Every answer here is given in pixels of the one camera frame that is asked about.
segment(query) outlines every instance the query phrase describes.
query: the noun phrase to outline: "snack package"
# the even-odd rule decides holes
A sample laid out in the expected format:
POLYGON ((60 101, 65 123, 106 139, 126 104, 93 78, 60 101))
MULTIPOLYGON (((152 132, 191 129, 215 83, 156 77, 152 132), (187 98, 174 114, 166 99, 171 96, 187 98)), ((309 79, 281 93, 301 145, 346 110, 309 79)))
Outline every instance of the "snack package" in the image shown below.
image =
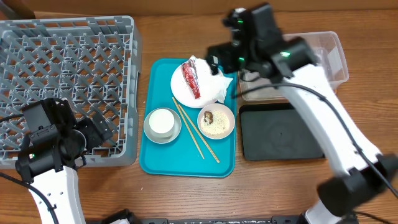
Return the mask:
POLYGON ((191 57, 186 62, 182 63, 181 69, 184 79, 188 86, 192 89, 195 99, 200 97, 198 74, 195 66, 195 57, 191 57))

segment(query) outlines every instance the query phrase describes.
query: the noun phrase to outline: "wooden tabletop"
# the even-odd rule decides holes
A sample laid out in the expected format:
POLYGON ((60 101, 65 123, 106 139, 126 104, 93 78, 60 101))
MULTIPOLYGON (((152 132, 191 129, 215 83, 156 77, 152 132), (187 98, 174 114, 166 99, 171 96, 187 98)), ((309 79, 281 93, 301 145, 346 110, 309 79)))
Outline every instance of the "wooden tabletop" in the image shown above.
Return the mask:
MULTIPOLYGON (((398 11, 286 12, 276 17, 285 33, 338 34, 349 70, 338 98, 370 141, 383 153, 397 153, 398 11)), ((137 95, 139 139, 152 64, 160 58, 202 57, 209 45, 229 40, 221 18, 135 17, 144 44, 137 95)), ((124 208, 139 218, 261 218, 296 215, 317 201, 317 185, 332 176, 327 160, 248 162, 237 130, 236 166, 224 179, 149 175, 138 160, 128 167, 79 170, 85 218, 104 218, 124 208)), ((14 170, 5 173, 20 178, 14 170)), ((358 210, 398 223, 398 203, 390 192, 358 210)), ((30 193, 4 179, 0 223, 40 223, 30 193)))

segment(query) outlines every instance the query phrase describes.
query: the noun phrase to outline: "bowl of rice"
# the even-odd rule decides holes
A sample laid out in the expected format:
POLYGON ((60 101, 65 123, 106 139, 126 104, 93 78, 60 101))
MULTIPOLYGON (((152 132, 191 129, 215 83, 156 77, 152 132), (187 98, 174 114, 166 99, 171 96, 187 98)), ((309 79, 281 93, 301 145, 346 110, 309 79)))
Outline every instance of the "bowl of rice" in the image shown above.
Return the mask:
POLYGON ((225 105, 213 103, 205 106, 198 115, 198 127, 210 139, 223 139, 235 127, 235 115, 225 105))

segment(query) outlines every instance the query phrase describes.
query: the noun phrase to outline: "black tray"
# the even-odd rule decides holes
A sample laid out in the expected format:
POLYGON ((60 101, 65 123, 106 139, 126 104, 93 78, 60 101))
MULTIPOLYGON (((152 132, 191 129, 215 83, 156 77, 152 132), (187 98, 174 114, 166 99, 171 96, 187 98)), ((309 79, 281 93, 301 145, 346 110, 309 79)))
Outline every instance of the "black tray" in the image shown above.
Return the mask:
POLYGON ((290 103, 244 105, 239 109, 247 160, 324 158, 321 147, 290 103))

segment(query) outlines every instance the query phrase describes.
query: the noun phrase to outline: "gray plastic basket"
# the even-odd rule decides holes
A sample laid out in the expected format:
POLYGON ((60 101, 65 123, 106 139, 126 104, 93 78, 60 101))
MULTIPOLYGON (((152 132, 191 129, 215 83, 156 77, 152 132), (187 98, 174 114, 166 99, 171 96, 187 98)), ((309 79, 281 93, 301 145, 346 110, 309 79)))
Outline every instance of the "gray plastic basket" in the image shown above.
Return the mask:
MULTIPOLYGON (((0 37, 0 117, 41 99, 67 98, 77 120, 97 111, 113 130, 112 139, 86 153, 87 166, 136 160, 142 40, 131 17, 1 21, 0 37)), ((0 169, 14 168, 28 132, 24 118, 0 124, 0 169)))

